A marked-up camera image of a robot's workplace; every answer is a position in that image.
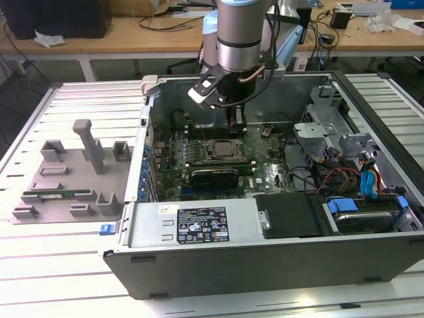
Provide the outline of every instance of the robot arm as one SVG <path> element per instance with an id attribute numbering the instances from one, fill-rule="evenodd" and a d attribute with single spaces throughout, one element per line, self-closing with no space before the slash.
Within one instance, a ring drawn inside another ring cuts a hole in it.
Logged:
<path id="1" fill-rule="evenodd" d="M 218 10 L 204 19 L 205 67 L 189 96 L 202 107 L 225 108 L 230 133 L 245 127 L 244 104 L 264 91 L 277 61 L 293 56 L 302 31 L 295 2 L 218 0 Z M 267 83 L 256 90 L 266 68 Z"/>

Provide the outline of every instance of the desk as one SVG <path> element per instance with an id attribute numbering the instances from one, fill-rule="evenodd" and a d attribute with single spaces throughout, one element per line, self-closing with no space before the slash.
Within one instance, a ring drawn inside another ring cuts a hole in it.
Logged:
<path id="1" fill-rule="evenodd" d="M 336 0 L 323 0 L 322 9 L 314 9 L 315 18 L 320 12 L 334 7 Z M 424 10 L 395 10 L 404 17 L 419 19 Z M 169 27 L 186 21 L 182 18 L 159 17 L 151 25 L 156 28 Z M 19 50 L 31 60 L 77 60 L 87 81 L 97 79 L 92 60 L 119 60 L 143 58 L 194 58 L 201 44 L 201 20 L 190 23 L 193 28 L 177 32 L 155 32 L 140 28 L 132 17 L 115 17 L 104 38 L 67 38 L 66 44 L 44 48 L 33 40 L 16 40 Z M 0 25 L 0 53 L 6 60 L 19 61 L 23 57 L 11 46 Z M 420 56 L 424 55 L 424 38 L 405 30 L 371 34 L 364 29 L 364 18 L 349 22 L 346 30 L 340 30 L 339 45 L 331 56 L 376 57 L 376 56 Z M 304 71 L 307 59 L 315 45 L 313 33 L 308 31 L 305 43 L 297 48 L 295 70 Z"/>
<path id="2" fill-rule="evenodd" d="M 332 9 L 337 0 L 323 0 L 325 5 L 322 9 L 312 10 L 312 18 L 323 11 Z M 422 19 L 424 10 L 393 10 L 394 13 L 411 19 Z M 355 17 L 347 26 L 346 30 L 337 30 L 340 34 L 340 42 L 331 51 L 331 56 L 337 57 L 377 57 L 377 56 L 421 56 L 424 54 L 424 37 L 418 37 L 409 31 L 396 29 L 395 32 L 370 33 L 365 29 L 366 18 Z M 331 17 L 325 17 L 322 21 L 329 24 Z M 334 33 L 325 25 L 319 25 L 319 30 L 326 33 Z M 295 70 L 304 71 L 307 60 L 310 58 L 315 45 L 312 30 L 308 30 L 305 43 L 297 48 Z"/>
<path id="3" fill-rule="evenodd" d="M 188 20 L 159 17 L 152 20 L 150 26 L 164 28 Z M 30 60 L 77 60 L 85 79 L 96 81 L 92 60 L 197 57 L 202 41 L 201 19 L 189 25 L 193 28 L 155 32 L 140 28 L 132 17 L 114 17 L 104 38 L 66 38 L 66 44 L 51 48 L 45 48 L 33 40 L 17 40 L 13 35 L 12 39 Z M 3 23 L 0 23 L 0 53 L 8 61 L 23 60 L 4 35 Z"/>

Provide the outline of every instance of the white paper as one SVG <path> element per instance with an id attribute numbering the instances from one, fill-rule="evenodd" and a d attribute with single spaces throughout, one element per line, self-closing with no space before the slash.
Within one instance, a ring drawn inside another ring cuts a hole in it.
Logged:
<path id="1" fill-rule="evenodd" d="M 173 18 L 200 18 L 200 17 L 204 17 L 205 15 L 207 15 L 209 11 L 196 11 L 196 10 L 192 10 L 192 11 L 187 11 L 187 12 L 181 12 L 181 13 L 174 13 L 172 15 Z"/>
<path id="2" fill-rule="evenodd" d="M 395 21 L 393 26 L 395 28 L 402 28 L 403 30 L 407 30 L 415 22 L 417 22 L 417 20 L 400 17 L 398 20 Z"/>
<path id="3" fill-rule="evenodd" d="M 38 33 L 36 30 L 35 30 L 35 35 L 36 37 L 34 38 L 34 41 L 43 45 L 46 48 L 49 48 L 53 45 L 62 45 L 66 43 L 62 35 L 56 35 L 56 36 L 44 35 L 44 34 Z"/>

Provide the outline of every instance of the green circuit board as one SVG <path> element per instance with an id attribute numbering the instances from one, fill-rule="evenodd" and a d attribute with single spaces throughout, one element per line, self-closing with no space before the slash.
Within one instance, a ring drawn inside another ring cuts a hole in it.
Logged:
<path id="1" fill-rule="evenodd" d="M 282 136 L 272 134 L 269 138 L 262 138 L 261 131 L 261 128 L 252 128 L 244 138 L 232 141 L 232 147 L 240 152 L 239 162 L 226 162 L 226 160 L 212 162 L 214 158 L 207 151 L 207 145 L 211 144 L 210 140 L 188 140 L 182 133 L 176 133 L 166 141 L 166 144 L 161 144 L 162 164 L 158 171 L 162 175 L 164 191 L 160 200 L 236 199 L 253 197 L 258 193 L 296 191 L 280 159 Z M 237 169 L 238 186 L 235 189 L 216 189 L 216 191 L 193 189 L 189 182 L 191 172 L 204 168 Z"/>

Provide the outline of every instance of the warning label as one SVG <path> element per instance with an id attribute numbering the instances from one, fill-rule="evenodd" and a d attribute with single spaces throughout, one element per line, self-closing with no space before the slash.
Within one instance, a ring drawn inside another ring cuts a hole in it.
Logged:
<path id="1" fill-rule="evenodd" d="M 230 241 L 224 207 L 179 209 L 177 227 L 180 244 Z"/>

